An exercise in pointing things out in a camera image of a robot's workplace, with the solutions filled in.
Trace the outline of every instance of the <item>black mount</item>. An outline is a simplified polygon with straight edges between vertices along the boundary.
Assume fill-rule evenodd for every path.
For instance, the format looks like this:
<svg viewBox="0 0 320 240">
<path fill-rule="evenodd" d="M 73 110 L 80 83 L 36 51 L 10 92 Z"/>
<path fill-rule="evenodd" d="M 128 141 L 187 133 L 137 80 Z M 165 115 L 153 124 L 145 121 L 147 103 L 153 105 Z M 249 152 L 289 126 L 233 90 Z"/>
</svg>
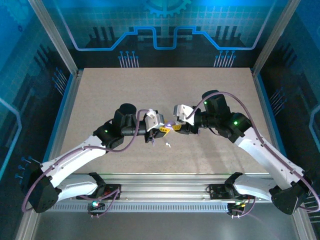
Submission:
<svg viewBox="0 0 320 240">
<path fill-rule="evenodd" d="M 248 195 L 241 195 L 234 188 L 235 180 L 241 175 L 241 172 L 235 172 L 225 180 L 224 184 L 209 184 L 206 188 L 206 192 L 210 194 L 210 199 L 248 199 Z"/>
<path fill-rule="evenodd" d="M 96 181 L 96 184 L 98 185 L 98 187 L 96 188 L 94 193 L 87 196 L 88 198 L 97 199 L 99 197 L 103 197 L 105 195 L 112 193 L 116 189 L 119 189 L 120 192 L 116 196 L 115 199 L 118 200 L 120 198 L 121 184 L 106 184 L 106 182 L 102 179 L 102 177 L 99 174 L 97 174 L 96 172 L 91 172 L 88 175 L 90 175 Z M 76 199 L 82 200 L 83 198 L 80 196 L 77 196 Z M 105 200 L 112 200 L 112 199 L 114 199 L 114 196 L 109 196 L 109 197 L 105 198 Z"/>
<path fill-rule="evenodd" d="M 303 175 L 304 179 L 314 188 L 317 184 L 317 177 L 315 170 L 306 171 Z M 292 182 L 292 187 L 282 190 L 275 186 L 270 189 L 272 203 L 283 213 L 292 215 L 297 208 L 306 200 L 309 189 L 299 180 L 297 183 Z"/>
<path fill-rule="evenodd" d="M 124 142 L 125 136 L 133 136 L 135 134 L 137 117 L 137 109 L 130 103 L 125 103 L 120 106 L 114 113 L 112 123 L 107 121 L 104 125 L 98 127 L 93 132 L 94 136 L 97 136 L 104 146 L 107 148 L 116 148 Z M 159 129 L 146 129 L 145 114 L 143 120 L 139 122 L 138 136 L 144 136 L 145 143 L 149 143 L 152 139 L 162 138 L 166 133 L 161 132 Z"/>
<path fill-rule="evenodd" d="M 207 91 L 202 99 L 218 90 Z M 234 143 L 239 137 L 244 137 L 244 132 L 252 124 L 250 120 L 239 112 L 230 112 L 224 95 L 215 95 L 204 102 L 205 111 L 198 110 L 194 114 L 194 125 L 186 123 L 182 125 L 178 133 L 197 134 L 199 129 L 215 128 L 224 138 Z"/>
</svg>

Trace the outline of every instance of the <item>table surface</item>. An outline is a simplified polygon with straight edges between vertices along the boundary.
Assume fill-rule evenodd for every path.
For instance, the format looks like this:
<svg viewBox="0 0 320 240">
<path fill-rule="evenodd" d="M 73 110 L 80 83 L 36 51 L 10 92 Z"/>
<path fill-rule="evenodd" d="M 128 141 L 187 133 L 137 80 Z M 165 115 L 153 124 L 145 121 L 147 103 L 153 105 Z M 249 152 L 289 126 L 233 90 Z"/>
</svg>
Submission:
<svg viewBox="0 0 320 240">
<path fill-rule="evenodd" d="M 266 121 L 249 68 L 85 68 L 75 98 L 61 153 L 82 143 L 97 127 L 112 119 L 123 103 L 154 109 L 174 120 L 174 106 L 194 106 L 209 90 L 236 95 L 247 106 L 261 134 L 270 141 Z M 226 97 L 232 112 L 243 109 Z M 123 148 L 131 137 L 126 137 Z M 202 129 L 200 135 L 170 132 L 155 146 L 137 137 L 122 153 L 108 153 L 77 173 L 265 173 L 244 150 L 228 139 Z"/>
</svg>

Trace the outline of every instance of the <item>aluminum frame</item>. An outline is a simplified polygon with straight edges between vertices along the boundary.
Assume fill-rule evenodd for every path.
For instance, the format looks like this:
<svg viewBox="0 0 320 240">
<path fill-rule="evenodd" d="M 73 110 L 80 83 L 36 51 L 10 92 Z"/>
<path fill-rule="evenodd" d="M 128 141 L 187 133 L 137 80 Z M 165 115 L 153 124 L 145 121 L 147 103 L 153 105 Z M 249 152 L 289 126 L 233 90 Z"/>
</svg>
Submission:
<svg viewBox="0 0 320 240">
<path fill-rule="evenodd" d="M 64 64 L 73 76 L 77 75 L 78 68 L 74 59 L 72 58 L 65 42 L 63 41 L 55 23 L 53 22 L 51 16 L 49 15 L 45 5 L 41 0 L 28 0 L 31 7 L 33 8 L 35 14 L 40 20 L 42 26 L 44 27 L 46 33 L 51 39 L 53 45 L 60 54 Z"/>
<path fill-rule="evenodd" d="M 62 148 L 63 140 L 67 131 L 68 122 L 71 116 L 72 108 L 76 100 L 77 91 L 79 88 L 80 80 L 82 77 L 83 71 L 78 71 L 78 74 L 73 75 L 70 90 L 65 102 L 65 107 L 62 112 L 61 121 L 59 122 L 57 133 L 54 138 L 52 148 L 49 154 L 49 159 L 53 159 L 60 155 L 60 150 Z M 29 240 L 32 239 L 32 236 L 35 232 L 35 228 L 38 220 L 38 213 L 35 211 L 29 211 L 23 214 L 20 226 L 17 231 L 15 240 Z"/>
<path fill-rule="evenodd" d="M 253 66 L 253 76 L 257 76 L 260 73 L 276 43 L 284 32 L 286 26 L 288 25 L 291 17 L 295 13 L 300 1 L 301 0 L 288 0 L 288 3 L 284 7 L 278 21 L 274 25 L 268 40 L 263 46 L 263 49 Z"/>
</svg>

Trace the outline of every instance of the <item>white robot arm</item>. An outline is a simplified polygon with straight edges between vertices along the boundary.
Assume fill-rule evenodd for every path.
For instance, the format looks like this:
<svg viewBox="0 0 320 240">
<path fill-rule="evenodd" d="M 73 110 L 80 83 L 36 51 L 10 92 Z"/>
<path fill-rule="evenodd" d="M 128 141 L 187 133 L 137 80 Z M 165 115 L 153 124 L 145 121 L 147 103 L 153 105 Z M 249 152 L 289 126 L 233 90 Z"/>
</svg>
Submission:
<svg viewBox="0 0 320 240">
<path fill-rule="evenodd" d="M 318 179 L 316 173 L 312 169 L 303 170 L 282 155 L 261 136 L 252 119 L 251 121 L 241 113 L 230 112 L 223 94 L 236 99 L 251 117 L 237 97 L 227 92 L 208 91 L 202 95 L 202 101 L 197 106 L 174 107 L 173 115 L 177 117 L 177 121 L 185 123 L 177 132 L 197 134 L 199 128 L 211 131 L 211 128 L 215 128 L 219 135 L 250 154 L 273 178 L 257 179 L 236 172 L 225 182 L 225 185 L 229 185 L 226 187 L 232 187 L 240 195 L 271 201 L 282 212 L 293 214 L 308 196 L 311 185 Z M 205 111 L 201 112 L 200 104 L 204 104 Z"/>
<path fill-rule="evenodd" d="M 224 96 L 218 91 L 206 92 L 202 98 L 205 100 L 202 101 L 205 106 L 203 112 L 199 109 L 201 102 L 196 107 L 174 107 L 177 121 L 183 123 L 176 132 L 197 134 L 199 128 L 215 128 L 222 137 L 250 154 L 273 178 L 257 179 L 236 172 L 225 181 L 226 190 L 266 199 L 282 212 L 293 214 L 309 193 L 301 178 L 312 184 L 316 179 L 315 173 L 304 171 L 283 156 L 243 114 L 230 112 Z M 152 109 L 145 112 L 143 120 L 137 121 L 136 108 L 125 103 L 115 112 L 112 123 L 100 126 L 79 146 L 41 165 L 30 164 L 21 188 L 33 209 L 41 213 L 63 199 L 81 195 L 96 199 L 105 195 L 106 187 L 109 192 L 120 188 L 120 185 L 107 186 L 96 173 L 70 175 L 108 152 L 121 152 L 114 148 L 123 143 L 124 136 L 133 136 L 133 141 L 136 136 L 143 135 L 146 143 L 163 137 L 166 134 L 160 130 L 165 124 L 163 116 Z"/>
<path fill-rule="evenodd" d="M 100 126 L 74 149 L 42 164 L 29 164 L 21 182 L 22 192 L 26 196 L 22 210 L 25 210 L 27 201 L 37 213 L 42 213 L 63 199 L 82 195 L 96 199 L 115 188 L 120 190 L 119 184 L 106 184 L 94 172 L 88 175 L 70 175 L 108 152 L 124 151 L 130 143 L 124 149 L 115 148 L 123 143 L 125 136 L 133 136 L 131 142 L 136 136 L 144 136 L 148 143 L 166 134 L 159 130 L 165 124 L 162 114 L 152 109 L 140 110 L 144 111 L 145 115 L 143 120 L 139 121 L 140 111 L 137 114 L 138 120 L 136 111 L 132 104 L 122 104 L 115 112 L 112 123 L 108 121 Z"/>
</svg>

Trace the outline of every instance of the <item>blue wall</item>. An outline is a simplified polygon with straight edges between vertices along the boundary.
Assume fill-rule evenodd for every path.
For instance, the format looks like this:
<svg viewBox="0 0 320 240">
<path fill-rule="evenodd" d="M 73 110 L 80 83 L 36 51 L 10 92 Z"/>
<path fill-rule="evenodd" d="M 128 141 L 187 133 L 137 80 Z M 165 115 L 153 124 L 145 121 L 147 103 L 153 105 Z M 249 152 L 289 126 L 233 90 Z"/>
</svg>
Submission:
<svg viewBox="0 0 320 240">
<path fill-rule="evenodd" d="M 252 67 L 287 1 L 44 3 L 80 68 L 121 67 L 121 51 L 134 51 L 140 67 L 219 67 L 224 57 L 234 61 L 221 67 Z"/>
<path fill-rule="evenodd" d="M 34 14 L 29 4 L 18 7 L 0 2 L 0 46 L 5 46 L 1 48 L 0 69 L 3 68 Z"/>
<path fill-rule="evenodd" d="M 300 2 L 261 76 L 287 156 L 320 176 L 319 13 L 320 1 Z"/>
</svg>

